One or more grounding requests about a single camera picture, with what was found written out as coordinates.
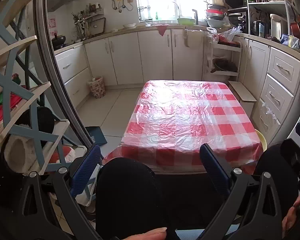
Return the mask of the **person's left hand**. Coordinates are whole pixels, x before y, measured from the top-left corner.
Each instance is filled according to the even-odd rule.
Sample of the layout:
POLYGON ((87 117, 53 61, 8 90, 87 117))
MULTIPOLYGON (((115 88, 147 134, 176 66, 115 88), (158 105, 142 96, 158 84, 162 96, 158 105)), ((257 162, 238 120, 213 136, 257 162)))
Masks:
POLYGON ((167 235, 166 230, 166 227, 158 228, 146 233, 127 237, 124 240, 165 240, 167 235))

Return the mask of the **person's right hand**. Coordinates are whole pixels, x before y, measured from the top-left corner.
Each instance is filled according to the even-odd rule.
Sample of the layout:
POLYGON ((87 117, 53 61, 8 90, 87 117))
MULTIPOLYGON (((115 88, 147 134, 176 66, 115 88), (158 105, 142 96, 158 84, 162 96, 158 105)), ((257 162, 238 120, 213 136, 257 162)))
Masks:
POLYGON ((292 228, 296 221, 296 212, 300 206, 300 195, 294 202, 293 206, 288 210, 287 215, 284 217, 282 221, 282 237, 286 236, 286 233, 289 229, 292 228))

